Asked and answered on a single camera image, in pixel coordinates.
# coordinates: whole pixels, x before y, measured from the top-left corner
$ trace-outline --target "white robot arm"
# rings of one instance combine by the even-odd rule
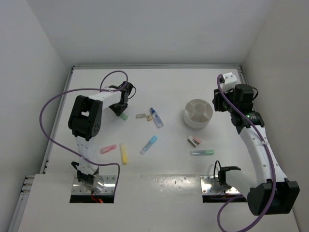
[[[245,198],[251,212],[259,215],[270,198],[272,189],[271,167],[264,147],[268,143],[264,122],[261,115],[253,111],[253,88],[245,84],[237,84],[237,78],[232,73],[224,74],[220,80],[222,91],[230,102],[239,109],[258,129],[263,136],[261,141],[257,132],[244,120],[222,97],[220,91],[214,91],[213,104],[215,111],[228,111],[231,121],[244,141],[256,173],[256,180],[250,179],[239,167],[221,167],[218,173],[220,185],[235,187]],[[295,181],[289,181],[270,148],[276,174],[276,194],[271,207],[266,214],[286,214],[298,196],[299,186]]]
[[[103,91],[91,96],[79,95],[75,99],[75,103],[69,118],[69,128],[75,136],[78,152],[83,157],[79,162],[72,162],[72,166],[77,170],[78,179],[91,185],[93,182],[93,175],[98,170],[98,166],[90,164],[85,159],[97,163],[98,154],[91,151],[92,137],[95,137],[101,127],[102,111],[110,108],[117,116],[128,106],[129,95],[133,88],[131,83],[127,82],[126,86],[122,88],[126,82],[120,86],[109,86]]]

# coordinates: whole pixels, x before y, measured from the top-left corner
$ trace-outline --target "red wire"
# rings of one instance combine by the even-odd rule
[[[96,203],[103,203],[103,201],[101,199],[94,198],[93,192],[91,193],[91,199],[94,200]]]

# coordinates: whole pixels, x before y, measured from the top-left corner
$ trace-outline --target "white enclosure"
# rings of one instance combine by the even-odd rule
[[[1,0],[0,5],[0,232],[9,228],[25,175],[37,174],[43,161],[47,140],[39,128],[40,109],[63,91],[70,69],[80,64],[241,65],[259,89],[255,108],[277,161],[300,185],[293,208],[297,225],[309,230],[308,0]],[[46,110],[48,133],[58,103]],[[208,126],[214,121],[215,112]],[[66,165],[61,170],[71,174]],[[291,222],[285,218],[281,222],[284,229],[296,228],[294,222],[284,227]]]

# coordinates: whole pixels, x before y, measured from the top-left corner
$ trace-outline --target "small bottle with blue cap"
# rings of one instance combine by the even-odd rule
[[[150,108],[151,116],[153,117],[154,123],[156,124],[156,127],[161,128],[164,126],[162,120],[160,119],[158,113],[151,107]]]

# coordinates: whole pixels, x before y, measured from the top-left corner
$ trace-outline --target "white plastic bowl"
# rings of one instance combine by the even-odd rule
[[[194,99],[185,106],[183,119],[189,127],[202,129],[210,122],[212,114],[212,107],[207,101]]]

